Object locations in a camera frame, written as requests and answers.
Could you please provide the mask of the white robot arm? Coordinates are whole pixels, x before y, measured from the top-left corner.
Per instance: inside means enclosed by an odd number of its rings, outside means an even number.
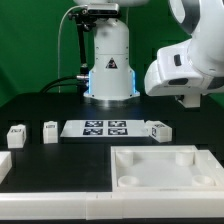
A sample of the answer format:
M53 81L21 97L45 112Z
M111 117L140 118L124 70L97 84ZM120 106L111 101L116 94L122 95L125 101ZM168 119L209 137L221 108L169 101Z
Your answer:
M76 23L81 32L94 32L95 64L85 68L86 100L122 105L139 96L135 73L129 66L129 30L119 20L119 9L149 0L73 0L81 7ZM201 97L224 93L224 0L168 0L179 26L191 36L163 47L144 78L149 96L173 96L184 107L195 108Z

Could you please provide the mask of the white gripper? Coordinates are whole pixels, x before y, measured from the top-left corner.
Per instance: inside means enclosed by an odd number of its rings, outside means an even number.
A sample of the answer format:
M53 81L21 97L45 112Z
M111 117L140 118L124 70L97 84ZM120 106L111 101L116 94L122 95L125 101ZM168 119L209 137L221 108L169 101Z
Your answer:
M224 93L224 77L195 72L190 66L160 65L154 61L148 68L145 92L149 96L174 96L185 108L198 108L201 97Z

